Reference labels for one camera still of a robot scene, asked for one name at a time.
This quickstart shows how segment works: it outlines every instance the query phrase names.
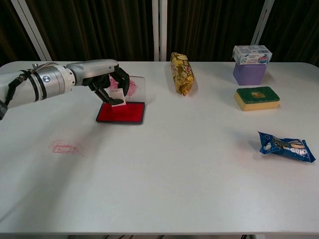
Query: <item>white box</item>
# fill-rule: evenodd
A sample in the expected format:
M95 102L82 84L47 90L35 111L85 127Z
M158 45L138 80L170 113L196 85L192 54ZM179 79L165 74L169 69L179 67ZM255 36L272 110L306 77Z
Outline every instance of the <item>white box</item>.
M272 53L265 46L235 46L233 58L238 65L266 65Z

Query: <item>metal frame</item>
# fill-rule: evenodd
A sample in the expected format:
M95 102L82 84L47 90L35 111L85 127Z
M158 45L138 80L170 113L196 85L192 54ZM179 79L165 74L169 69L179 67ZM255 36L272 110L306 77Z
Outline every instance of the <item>metal frame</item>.
M271 8L273 7L275 0L265 0L263 9L261 10L260 16L259 16L259 20L257 22L257 26L255 29L255 33L253 36L253 39L251 41L251 45L258 45L260 38L263 34L263 31L265 29Z
M167 0L159 0L159 58L166 61L167 44Z
M153 8L154 61L159 61L160 59L159 0L152 0L152 8Z
M11 0L30 40L41 61L51 61L51 56L44 44L41 34L34 22L32 14L25 0Z

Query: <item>yellow sponge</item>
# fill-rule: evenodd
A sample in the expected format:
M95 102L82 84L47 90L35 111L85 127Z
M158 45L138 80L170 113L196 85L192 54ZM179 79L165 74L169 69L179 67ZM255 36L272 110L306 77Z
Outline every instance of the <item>yellow sponge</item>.
M274 109L280 100L268 86L237 89L234 98L242 111Z

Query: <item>yellow packaging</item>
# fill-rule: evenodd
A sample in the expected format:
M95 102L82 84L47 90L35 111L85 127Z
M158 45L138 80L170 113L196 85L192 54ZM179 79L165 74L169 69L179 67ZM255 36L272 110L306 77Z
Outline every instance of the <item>yellow packaging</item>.
M187 56L172 52L170 68L173 74L176 92L186 96L194 83L194 75Z

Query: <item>red ink stain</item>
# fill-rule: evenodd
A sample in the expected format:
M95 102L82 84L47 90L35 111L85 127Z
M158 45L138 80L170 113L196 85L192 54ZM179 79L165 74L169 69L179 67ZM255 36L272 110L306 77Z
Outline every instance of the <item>red ink stain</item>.
M50 144L52 153L63 154L81 154L79 148L81 145L68 140L55 140Z
M112 77L110 77L110 89L111 90L115 90L118 88L118 82L115 81ZM132 80L130 80L130 86L129 86L129 91L128 91L128 96L133 96L136 93L138 86L136 85L136 83Z

